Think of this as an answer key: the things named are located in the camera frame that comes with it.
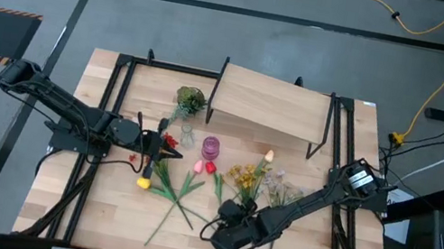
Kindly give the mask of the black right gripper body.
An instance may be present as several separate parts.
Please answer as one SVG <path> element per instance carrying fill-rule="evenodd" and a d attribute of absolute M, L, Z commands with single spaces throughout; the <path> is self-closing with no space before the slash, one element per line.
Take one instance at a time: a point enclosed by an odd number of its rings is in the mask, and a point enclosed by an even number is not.
<path fill-rule="evenodd" d="M 233 199 L 226 200 L 220 205 L 218 212 L 217 230 L 210 237 L 210 243 L 215 249 L 249 249 L 260 240 L 261 227 L 256 213 L 258 206 L 253 199 L 240 204 Z"/>

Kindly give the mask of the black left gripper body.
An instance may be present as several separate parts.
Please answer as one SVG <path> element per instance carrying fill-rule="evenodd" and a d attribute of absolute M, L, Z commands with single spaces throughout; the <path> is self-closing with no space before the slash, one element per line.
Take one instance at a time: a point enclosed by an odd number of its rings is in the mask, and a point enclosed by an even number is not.
<path fill-rule="evenodd" d="M 157 158 L 158 153 L 160 152 L 160 148 L 163 143 L 162 133 L 165 128 L 169 125 L 168 118 L 162 118 L 161 122 L 159 122 L 159 126 L 156 131 L 143 129 L 143 114 L 141 111 L 138 112 L 137 122 L 140 128 L 139 135 L 139 143 L 140 143 L 140 154 L 141 159 L 144 157 L 148 158 L 148 161 L 145 162 L 143 166 L 142 178 L 150 179 L 153 173 L 152 162 Z"/>

